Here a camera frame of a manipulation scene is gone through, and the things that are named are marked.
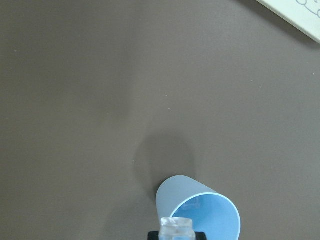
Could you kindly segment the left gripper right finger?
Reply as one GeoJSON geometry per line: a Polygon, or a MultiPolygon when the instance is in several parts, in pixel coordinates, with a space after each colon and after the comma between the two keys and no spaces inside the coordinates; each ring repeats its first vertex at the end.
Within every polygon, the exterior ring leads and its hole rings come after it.
{"type": "Polygon", "coordinates": [[[206,240],[206,234],[204,232],[195,232],[196,240],[206,240]]]}

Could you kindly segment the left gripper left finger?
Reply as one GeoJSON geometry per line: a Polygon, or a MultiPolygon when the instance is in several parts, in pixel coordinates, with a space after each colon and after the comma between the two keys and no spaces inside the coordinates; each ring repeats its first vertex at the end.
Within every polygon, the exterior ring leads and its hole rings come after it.
{"type": "Polygon", "coordinates": [[[147,240],[159,240],[159,232],[158,231],[148,232],[147,240]]]}

